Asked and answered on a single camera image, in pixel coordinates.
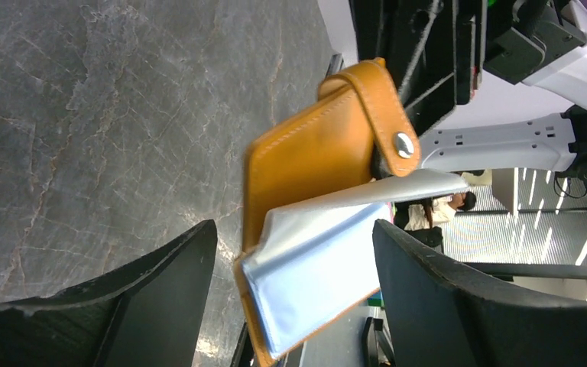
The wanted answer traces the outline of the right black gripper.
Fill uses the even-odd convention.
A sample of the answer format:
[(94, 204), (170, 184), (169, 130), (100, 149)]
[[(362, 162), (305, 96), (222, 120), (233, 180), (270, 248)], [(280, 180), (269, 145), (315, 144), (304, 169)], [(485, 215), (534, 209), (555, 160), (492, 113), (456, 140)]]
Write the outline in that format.
[(384, 59), (417, 135), (468, 104), (482, 79), (488, 3), (352, 0), (358, 58)]

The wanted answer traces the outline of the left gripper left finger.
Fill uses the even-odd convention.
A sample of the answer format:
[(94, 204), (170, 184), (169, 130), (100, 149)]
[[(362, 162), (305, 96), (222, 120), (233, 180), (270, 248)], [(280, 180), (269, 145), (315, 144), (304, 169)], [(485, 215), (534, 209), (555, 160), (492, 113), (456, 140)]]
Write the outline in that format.
[(51, 297), (0, 303), (0, 366), (189, 366), (216, 258), (212, 220)]

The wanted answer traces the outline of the orange leather card holder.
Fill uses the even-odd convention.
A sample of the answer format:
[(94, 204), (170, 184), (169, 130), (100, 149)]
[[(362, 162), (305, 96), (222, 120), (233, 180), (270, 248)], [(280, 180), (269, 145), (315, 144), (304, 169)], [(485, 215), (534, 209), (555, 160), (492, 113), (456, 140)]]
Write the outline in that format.
[(380, 57), (325, 78), (313, 105), (250, 144), (234, 272), (257, 365), (379, 290), (372, 233), (392, 203), (467, 187), (420, 157)]

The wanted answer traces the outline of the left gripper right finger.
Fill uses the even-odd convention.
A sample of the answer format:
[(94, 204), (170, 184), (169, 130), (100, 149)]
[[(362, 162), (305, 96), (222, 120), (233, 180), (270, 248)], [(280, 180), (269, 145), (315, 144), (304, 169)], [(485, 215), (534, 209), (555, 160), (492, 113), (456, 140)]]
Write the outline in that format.
[(587, 366), (587, 302), (520, 287), (378, 220), (373, 245), (399, 366)]

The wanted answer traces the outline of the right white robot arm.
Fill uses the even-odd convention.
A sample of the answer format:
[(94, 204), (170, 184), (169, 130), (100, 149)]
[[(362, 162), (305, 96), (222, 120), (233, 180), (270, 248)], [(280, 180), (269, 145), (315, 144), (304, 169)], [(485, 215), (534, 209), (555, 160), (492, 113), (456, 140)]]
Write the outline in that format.
[(352, 1), (358, 57), (381, 57), (420, 167), (515, 167), (587, 182), (587, 1)]

